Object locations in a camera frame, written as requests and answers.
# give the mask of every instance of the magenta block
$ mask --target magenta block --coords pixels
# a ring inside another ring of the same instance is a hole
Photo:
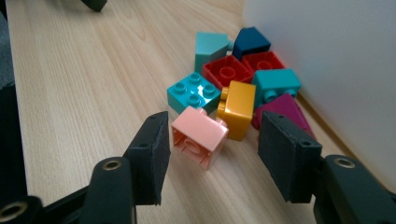
[[[277,114],[285,116],[316,139],[314,133],[311,130],[311,127],[305,119],[303,112],[290,94],[283,94],[277,97],[271,103],[256,108],[256,110],[254,111],[255,118],[252,120],[252,125],[258,130],[260,129],[263,111],[275,112]]]

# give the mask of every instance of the dark blue block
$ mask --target dark blue block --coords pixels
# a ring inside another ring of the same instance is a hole
[[[268,51],[271,43],[256,29],[256,27],[243,28],[233,45],[233,56],[238,60],[243,55]]]

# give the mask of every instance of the teal block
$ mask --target teal block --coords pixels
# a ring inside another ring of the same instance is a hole
[[[233,49],[233,43],[226,34],[198,32],[195,43],[196,73],[202,74],[202,66],[225,57],[228,50]]]
[[[258,70],[251,84],[256,85],[254,108],[270,103],[284,93],[297,96],[301,83],[291,69]]]
[[[243,28],[235,39],[233,56],[242,60],[244,55],[268,51],[270,47],[271,43],[256,27]]]
[[[181,114],[187,106],[210,114],[218,108],[220,90],[198,73],[192,73],[167,89],[168,104]]]

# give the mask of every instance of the wooden table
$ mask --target wooden table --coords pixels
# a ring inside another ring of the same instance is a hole
[[[78,0],[8,0],[29,194],[48,205],[87,186],[93,166],[122,155],[147,116],[168,110],[172,122],[166,89],[193,71],[196,32],[235,39],[243,6],[109,0],[96,13]],[[323,155],[340,154],[306,107]],[[257,136],[250,127],[243,142],[228,140],[209,171],[172,149],[163,204],[138,206],[138,221],[314,223],[312,204],[283,201]]]

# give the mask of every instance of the toy block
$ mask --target toy block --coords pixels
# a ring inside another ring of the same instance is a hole
[[[174,147],[207,170],[224,145],[226,126],[221,119],[208,117],[202,108],[188,106],[172,123]]]
[[[238,60],[246,54],[268,51],[271,43],[255,28],[243,28],[235,39],[233,56]]]
[[[257,70],[283,69],[285,66],[272,51],[248,54],[242,57],[242,64],[252,74]]]
[[[231,81],[230,87],[222,89],[216,116],[227,123],[228,138],[244,138],[253,118],[255,90],[255,86],[238,81]]]
[[[228,50],[233,49],[233,43],[226,34],[198,32],[195,42],[195,67],[196,73],[202,73],[205,63],[213,62],[225,57]]]
[[[311,131],[311,127],[305,119],[303,112],[290,94],[285,93],[277,97],[271,103],[262,105],[255,109],[255,117],[253,118],[251,124],[258,130],[260,129],[262,112],[264,111],[270,111],[285,116],[286,118],[293,121],[301,129],[303,129],[306,133],[308,133],[312,138],[316,139],[313,132]]]
[[[189,105],[202,107],[210,114],[219,104],[220,90],[198,73],[192,73],[169,87],[167,97],[168,104],[178,114]]]
[[[299,79],[291,69],[258,70],[251,84],[256,85],[254,108],[270,103],[284,93],[296,97],[301,88]]]
[[[232,80],[250,83],[253,79],[253,73],[233,55],[204,64],[202,75],[220,90],[230,86]]]
[[[264,111],[259,156],[285,201],[309,203],[322,145],[288,118]]]

